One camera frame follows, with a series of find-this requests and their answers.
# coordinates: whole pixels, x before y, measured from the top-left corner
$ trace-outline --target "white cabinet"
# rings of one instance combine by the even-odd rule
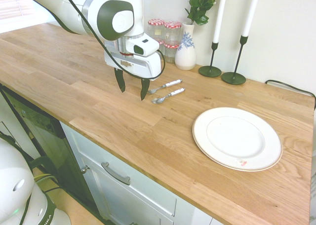
[[[16,143],[32,158],[40,156],[20,122],[0,93],[0,131],[12,136]]]
[[[210,225],[212,217],[61,123],[102,217],[117,225]]]

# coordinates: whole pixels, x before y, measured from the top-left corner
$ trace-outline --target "drawer handle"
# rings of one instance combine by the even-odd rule
[[[117,179],[118,181],[126,184],[126,185],[130,185],[130,177],[122,177],[119,174],[117,174],[115,171],[113,171],[111,168],[109,168],[109,163],[108,162],[102,162],[101,166],[115,179]]]
[[[84,173],[87,172],[88,169],[90,169],[90,168],[86,165],[84,168],[82,168],[82,169],[80,170],[80,172],[81,172],[82,174],[84,174]]]

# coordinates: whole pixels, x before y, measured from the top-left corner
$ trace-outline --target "butcher block countertop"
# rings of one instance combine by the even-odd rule
[[[141,81],[124,74],[121,93],[94,38],[41,24],[0,34],[0,83],[225,225],[308,225],[314,99],[247,80],[167,64],[150,88],[182,79],[140,100]],[[155,105],[151,99],[184,87]],[[261,172],[217,164],[194,142],[204,111],[232,107],[254,113],[278,133],[283,155]]]

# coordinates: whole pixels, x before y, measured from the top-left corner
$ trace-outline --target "glass jar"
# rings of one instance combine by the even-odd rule
[[[165,52],[164,52],[164,41],[163,40],[159,41],[159,51],[161,51],[162,54],[165,55]]]
[[[164,43],[168,45],[180,44],[181,23],[176,21],[164,24]]]
[[[179,45],[164,45],[164,59],[166,60],[166,62],[174,64],[174,57],[176,55],[178,47]]]
[[[163,25],[164,25],[164,20],[162,19],[149,20],[148,21],[149,36],[158,42],[162,41],[164,38]]]

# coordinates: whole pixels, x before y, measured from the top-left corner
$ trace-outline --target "metal handle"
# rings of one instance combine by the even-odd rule
[[[82,168],[82,169],[80,170],[80,172],[81,172],[82,174],[84,174],[84,173],[87,172],[88,169],[90,169],[90,168],[86,165],[85,168]]]
[[[117,174],[115,171],[113,171],[111,168],[109,168],[109,163],[108,162],[102,162],[101,166],[104,168],[104,170],[106,170],[112,177],[114,177],[115,179],[117,179],[118,181],[126,184],[126,185],[130,185],[130,177],[122,177],[119,174]]]
[[[180,89],[178,89],[176,91],[173,91],[173,92],[169,93],[169,95],[170,96],[174,96],[174,95],[177,95],[179,93],[182,93],[184,90],[186,90],[186,89],[185,88],[180,88]]]
[[[175,84],[181,83],[181,82],[182,82],[182,79],[178,79],[178,80],[172,81],[170,83],[166,83],[163,86],[169,87],[169,86],[173,86]]]

